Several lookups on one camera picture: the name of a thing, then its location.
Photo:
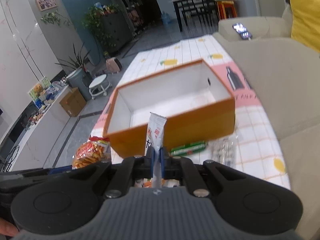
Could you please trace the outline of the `smartphone on sofa arm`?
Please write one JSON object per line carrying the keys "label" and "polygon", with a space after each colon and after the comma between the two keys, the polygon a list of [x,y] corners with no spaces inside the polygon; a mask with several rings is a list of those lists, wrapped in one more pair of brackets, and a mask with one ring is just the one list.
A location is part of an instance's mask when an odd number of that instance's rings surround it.
{"label": "smartphone on sofa arm", "polygon": [[242,23],[236,23],[232,25],[233,29],[240,35],[242,40],[251,40],[252,34]]}

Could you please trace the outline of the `person's left hand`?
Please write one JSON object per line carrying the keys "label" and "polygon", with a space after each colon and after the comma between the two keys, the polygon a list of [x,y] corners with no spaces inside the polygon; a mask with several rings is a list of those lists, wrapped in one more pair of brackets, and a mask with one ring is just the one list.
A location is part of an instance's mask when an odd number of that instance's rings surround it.
{"label": "person's left hand", "polygon": [[10,222],[0,218],[0,234],[4,236],[14,237],[19,233],[19,230]]}

